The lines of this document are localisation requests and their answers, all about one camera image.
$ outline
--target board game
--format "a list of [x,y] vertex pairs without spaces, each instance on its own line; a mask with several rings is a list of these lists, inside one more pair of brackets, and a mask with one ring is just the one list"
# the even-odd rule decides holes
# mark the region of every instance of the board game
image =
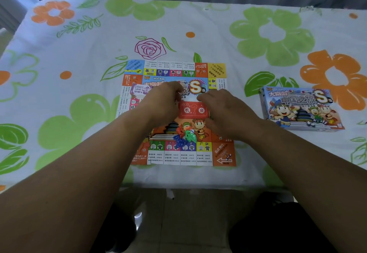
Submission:
[[[236,166],[233,140],[211,132],[205,126],[209,111],[196,97],[210,89],[227,89],[224,63],[128,61],[116,117],[135,108],[151,88],[178,81],[184,88],[178,118],[166,126],[154,128],[140,145],[132,164],[183,166]],[[175,138],[190,131],[195,141],[184,145]]]
[[263,87],[264,119],[288,130],[335,132],[345,129],[327,89]]

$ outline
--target floor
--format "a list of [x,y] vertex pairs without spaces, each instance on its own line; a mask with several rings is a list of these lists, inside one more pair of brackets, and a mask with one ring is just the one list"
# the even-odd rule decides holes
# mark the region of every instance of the floor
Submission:
[[143,222],[127,253],[230,253],[229,229],[245,217],[260,191],[128,188],[117,204],[126,213],[142,211]]

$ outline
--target white arrow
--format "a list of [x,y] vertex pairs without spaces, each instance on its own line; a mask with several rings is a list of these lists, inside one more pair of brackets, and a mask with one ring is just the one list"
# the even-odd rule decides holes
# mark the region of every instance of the white arrow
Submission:
[[232,163],[232,159],[228,159],[228,160],[226,160],[226,159],[223,159],[222,157],[221,157],[221,158],[219,158],[217,161],[218,161],[219,163],[221,163],[221,164],[223,164],[223,163]]

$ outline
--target floral tablecloth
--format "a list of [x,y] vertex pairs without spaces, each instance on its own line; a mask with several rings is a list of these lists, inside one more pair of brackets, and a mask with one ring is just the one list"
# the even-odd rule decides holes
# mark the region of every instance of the floral tablecloth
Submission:
[[[226,63],[230,92],[259,115],[264,85],[330,89],[346,130],[294,133],[366,168],[366,22],[358,10],[43,0],[0,60],[0,189],[111,122],[130,59]],[[237,167],[131,166],[123,185],[283,185],[249,146],[235,147]],[[294,157],[304,155],[318,157]]]

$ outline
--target white tablecloth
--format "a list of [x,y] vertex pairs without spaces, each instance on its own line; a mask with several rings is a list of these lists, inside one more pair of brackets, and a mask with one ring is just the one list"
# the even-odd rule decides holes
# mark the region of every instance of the white tablecloth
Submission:
[[[293,133],[367,167],[366,20],[358,10],[43,0],[27,13],[0,60],[0,189],[115,118],[125,62],[151,59],[135,49],[149,38],[161,49],[153,60],[226,63],[229,91],[259,116],[256,90],[264,85],[331,89],[346,130]],[[302,148],[294,155],[308,157],[318,156]],[[236,142],[236,159],[233,168],[131,166],[123,185],[282,186],[246,144]]]

